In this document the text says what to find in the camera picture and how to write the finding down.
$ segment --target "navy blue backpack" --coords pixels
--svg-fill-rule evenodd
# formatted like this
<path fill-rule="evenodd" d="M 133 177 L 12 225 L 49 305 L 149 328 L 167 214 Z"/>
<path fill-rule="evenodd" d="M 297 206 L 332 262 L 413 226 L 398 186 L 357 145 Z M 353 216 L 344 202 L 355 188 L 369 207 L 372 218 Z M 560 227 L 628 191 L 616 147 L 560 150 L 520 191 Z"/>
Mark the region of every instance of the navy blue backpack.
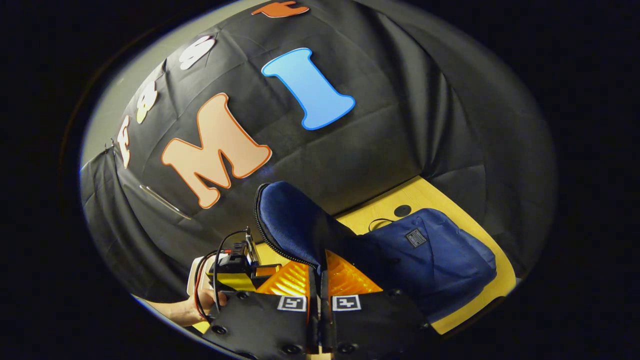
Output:
<path fill-rule="evenodd" d="M 287 259 L 326 270 L 324 250 L 384 290 L 403 290 L 429 323 L 455 312 L 496 276 L 491 250 L 435 209 L 421 209 L 363 235 L 284 181 L 263 184 L 255 218 L 264 241 Z"/>

